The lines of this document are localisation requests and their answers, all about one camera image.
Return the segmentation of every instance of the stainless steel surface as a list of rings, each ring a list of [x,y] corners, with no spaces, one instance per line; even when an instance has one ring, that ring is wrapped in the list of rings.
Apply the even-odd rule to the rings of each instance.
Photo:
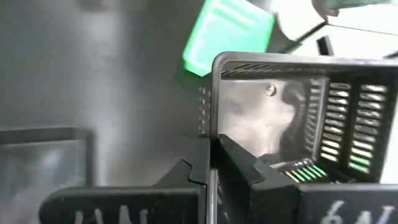
[[[217,169],[210,170],[209,188],[207,190],[207,215],[206,224],[217,224],[217,194],[218,172]]]
[[[39,223],[51,192],[85,182],[80,141],[0,145],[0,223]]]
[[[219,134],[221,80],[260,80],[267,77],[324,77],[327,73],[358,71],[366,68],[398,67],[393,60],[369,60],[334,57],[298,57],[281,54],[224,52],[213,63],[210,108],[210,139]]]
[[[272,164],[284,162],[287,153],[298,154],[303,144],[299,134],[307,112],[308,83],[308,80],[222,80],[220,133],[256,157]]]
[[[0,128],[88,128],[96,185],[152,185],[197,138],[181,55],[202,3],[1,1]]]

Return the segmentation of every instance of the perforated metal panel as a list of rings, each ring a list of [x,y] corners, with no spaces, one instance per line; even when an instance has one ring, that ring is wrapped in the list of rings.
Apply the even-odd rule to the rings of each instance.
[[[298,183],[339,182],[308,159],[284,167],[279,172]]]
[[[302,119],[303,128],[297,130],[302,140],[291,146],[314,153],[296,161],[296,167],[309,160],[333,178],[379,181],[395,112],[398,62],[225,52],[215,59],[212,75],[212,140],[217,139],[222,116],[222,80],[301,80],[308,83],[305,116],[295,116]],[[281,171],[293,168],[293,161],[285,162],[289,167],[280,166]]]

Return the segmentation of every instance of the black plastic frame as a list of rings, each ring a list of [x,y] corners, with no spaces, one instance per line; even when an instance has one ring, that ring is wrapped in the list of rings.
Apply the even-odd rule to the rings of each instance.
[[[40,207],[43,224],[119,223],[123,205],[133,223],[205,223],[210,142],[198,139],[150,187],[71,187],[49,195]]]
[[[330,45],[328,44],[327,40],[324,43],[326,51],[325,54],[331,54]],[[368,59],[347,59],[347,58],[335,58],[335,57],[314,57],[314,58],[306,58],[306,57],[299,57],[294,55],[280,55],[280,54],[257,54],[257,53],[246,53],[246,52],[224,52],[219,54],[215,61],[213,62],[213,71],[212,71],[212,79],[213,85],[211,87],[211,108],[210,108],[210,140],[212,144],[215,144],[218,140],[218,105],[220,100],[220,83],[222,79],[222,73],[226,71],[240,71],[240,72],[248,72],[253,73],[251,68],[254,65],[277,65],[283,72],[283,66],[286,66],[288,69],[286,73],[294,71],[291,68],[294,67],[302,67],[302,72],[305,69],[309,69],[312,73],[318,74],[326,74],[330,80],[350,80],[350,83],[358,82],[363,83],[368,78],[365,77],[365,74],[370,75],[370,81],[377,83],[378,76],[384,77],[384,79],[394,80],[396,73],[392,71],[398,71],[398,62],[393,60],[368,60]],[[259,77],[256,75],[255,78],[267,78],[267,70],[261,70],[263,72],[263,76]],[[389,108],[390,111],[394,111],[394,106]],[[377,157],[377,162],[375,162],[371,169],[371,175],[362,175],[355,170],[351,170],[345,168],[347,166],[348,161],[348,151],[345,155],[343,155],[343,159],[339,166],[335,166],[328,161],[324,161],[320,159],[320,162],[323,163],[324,166],[332,166],[336,167],[336,170],[340,170],[340,172],[345,173],[346,170],[349,172],[349,176],[353,175],[355,178],[358,178],[360,181],[363,182],[376,182],[380,178],[382,165],[384,162],[384,156],[386,153],[386,142],[388,140],[389,128],[385,126],[384,131],[386,132],[385,138],[383,141],[384,145],[380,145],[382,150],[378,150],[375,157]],[[346,145],[348,145],[352,139],[346,139]]]
[[[398,185],[302,184],[297,223],[398,223]]]
[[[224,134],[216,158],[229,223],[294,223],[297,184],[269,167]]]

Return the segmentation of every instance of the black plastic part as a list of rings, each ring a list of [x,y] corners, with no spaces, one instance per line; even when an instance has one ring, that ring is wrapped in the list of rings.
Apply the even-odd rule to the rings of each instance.
[[[397,59],[398,58],[398,51],[393,52],[387,56],[384,57],[385,59]]]
[[[391,130],[391,120],[394,115],[394,108],[396,106],[397,98],[397,80],[388,73],[372,73],[372,72],[361,72],[361,73],[350,73],[341,74],[340,76],[335,76],[330,78],[330,83],[345,83],[349,84],[351,88],[347,90],[349,96],[346,98],[349,105],[346,107],[347,112],[345,113],[346,119],[343,121],[344,134],[342,135],[342,140],[340,142],[340,154],[338,155],[338,162],[333,162],[323,157],[320,157],[321,151],[318,151],[317,164],[325,169],[328,169],[331,173],[335,175],[344,174],[351,180],[354,179],[356,182],[379,182],[381,178],[382,168],[384,167],[384,158],[386,156],[387,142],[389,139],[389,133]],[[357,125],[361,125],[357,122],[359,118],[358,110],[363,110],[359,106],[360,101],[365,101],[361,98],[361,94],[366,92],[361,90],[362,85],[376,85],[384,86],[387,88],[385,93],[381,94],[384,97],[384,101],[379,102],[382,104],[383,109],[380,110],[381,117],[377,119],[379,126],[369,126],[370,128],[375,128],[377,134],[374,135],[375,142],[369,143],[375,148],[372,151],[373,157],[370,160],[371,165],[369,166],[369,172],[360,172],[356,169],[350,168],[350,156],[351,149],[355,147],[353,145],[354,141],[357,141],[354,134],[358,131],[355,130]]]
[[[314,33],[318,32],[320,29],[322,29],[323,27],[325,27],[326,25],[328,25],[327,21],[323,21],[320,24],[318,24],[317,26],[315,26],[314,28],[312,28],[310,31],[306,32],[305,34],[303,34],[303,36],[299,37],[297,40],[295,40],[292,44],[288,45],[286,48],[284,48],[283,50],[281,50],[279,53],[282,54],[289,54],[291,52],[293,52],[294,50],[296,50],[297,48],[299,48],[301,46],[301,43],[306,40],[307,38],[309,38],[311,35],[313,35]]]
[[[218,175],[230,223],[293,223],[296,183],[220,134]]]
[[[275,17],[275,22],[272,28],[271,37],[269,38],[269,44],[266,52],[280,53],[287,46],[293,46],[294,44],[296,44],[295,49],[300,47],[302,45],[301,43],[298,43],[294,40],[290,40],[283,33],[282,29],[280,28],[280,19],[278,17],[278,14],[274,14],[274,17]]]
[[[320,55],[334,56],[335,53],[331,46],[330,38],[328,35],[317,40],[318,51]]]
[[[199,139],[190,154],[152,187],[74,187],[47,197],[40,208],[43,224],[205,223],[210,142]]]
[[[398,185],[303,184],[298,222],[398,223]]]

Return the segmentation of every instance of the stainless steel basket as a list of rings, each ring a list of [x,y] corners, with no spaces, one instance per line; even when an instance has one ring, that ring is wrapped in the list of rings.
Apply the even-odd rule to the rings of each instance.
[[[200,131],[297,182],[318,182],[313,166],[325,182],[379,182],[398,144],[397,76],[393,60],[224,52],[200,88]]]

